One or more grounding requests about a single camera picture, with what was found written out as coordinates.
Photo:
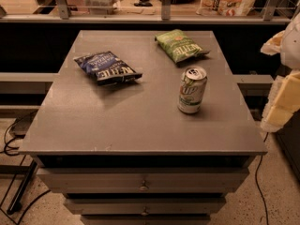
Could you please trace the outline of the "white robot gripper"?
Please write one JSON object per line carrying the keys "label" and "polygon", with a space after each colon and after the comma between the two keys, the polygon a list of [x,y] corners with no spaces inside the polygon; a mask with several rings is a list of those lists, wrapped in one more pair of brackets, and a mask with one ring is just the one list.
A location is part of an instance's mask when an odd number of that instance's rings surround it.
{"label": "white robot gripper", "polygon": [[[291,69],[300,69],[300,13],[261,47],[267,55],[280,53],[281,64]],[[268,101],[262,112],[261,128],[277,132],[300,110],[300,72],[291,72],[286,77],[276,76]]]}

